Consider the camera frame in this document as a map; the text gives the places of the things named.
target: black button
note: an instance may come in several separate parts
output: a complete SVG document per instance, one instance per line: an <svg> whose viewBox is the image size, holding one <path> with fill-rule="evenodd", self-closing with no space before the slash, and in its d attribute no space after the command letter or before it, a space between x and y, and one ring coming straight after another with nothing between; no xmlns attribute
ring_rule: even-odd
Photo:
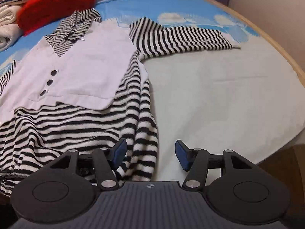
<svg viewBox="0 0 305 229"><path fill-rule="evenodd" d="M47 91L44 90L43 92L40 93L40 96L43 96Z"/></svg>
<svg viewBox="0 0 305 229"><path fill-rule="evenodd" d="M53 80L50 79L49 81L47 81L47 86L50 86L53 83Z"/></svg>

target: wall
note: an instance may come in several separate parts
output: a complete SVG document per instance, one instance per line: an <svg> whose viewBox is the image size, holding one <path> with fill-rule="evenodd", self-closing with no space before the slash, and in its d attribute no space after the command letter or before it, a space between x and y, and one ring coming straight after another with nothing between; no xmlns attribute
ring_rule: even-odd
<svg viewBox="0 0 305 229"><path fill-rule="evenodd" d="M230 0L229 7L269 34L305 71L305 0Z"/></svg>

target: bed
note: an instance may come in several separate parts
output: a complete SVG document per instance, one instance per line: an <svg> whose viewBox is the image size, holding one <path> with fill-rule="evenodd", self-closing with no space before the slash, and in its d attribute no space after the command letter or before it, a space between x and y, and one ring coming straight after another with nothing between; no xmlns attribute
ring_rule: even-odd
<svg viewBox="0 0 305 229"><path fill-rule="evenodd" d="M193 26L228 33L241 49L175 54L144 62L159 131L155 181L183 181L177 139L211 154L232 149L259 163L304 128L305 74L265 32L213 0L98 0L103 20L149 17L165 27ZM22 37L0 54L0 75L59 22ZM210 170L207 184L219 177Z"/></svg>

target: red fuzzy hat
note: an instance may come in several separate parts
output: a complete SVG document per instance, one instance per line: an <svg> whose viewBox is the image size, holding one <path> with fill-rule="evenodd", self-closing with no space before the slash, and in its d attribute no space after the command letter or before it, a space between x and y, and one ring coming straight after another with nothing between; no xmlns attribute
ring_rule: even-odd
<svg viewBox="0 0 305 229"><path fill-rule="evenodd" d="M53 21L70 16L74 11L92 8L95 0L29 0L18 11L17 24L23 35Z"/></svg>

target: metal screw head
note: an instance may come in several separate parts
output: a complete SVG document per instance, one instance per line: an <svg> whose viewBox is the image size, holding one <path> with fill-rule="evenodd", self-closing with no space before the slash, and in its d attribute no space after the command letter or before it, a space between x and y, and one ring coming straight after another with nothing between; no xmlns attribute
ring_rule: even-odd
<svg viewBox="0 0 305 229"><path fill-rule="evenodd" d="M185 185L189 188L198 188L200 186L200 182L196 180L189 180L185 183Z"/></svg>
<svg viewBox="0 0 305 229"><path fill-rule="evenodd" d="M104 188L113 188L114 186L116 186L116 182L113 180L105 180L102 182L102 186Z"/></svg>

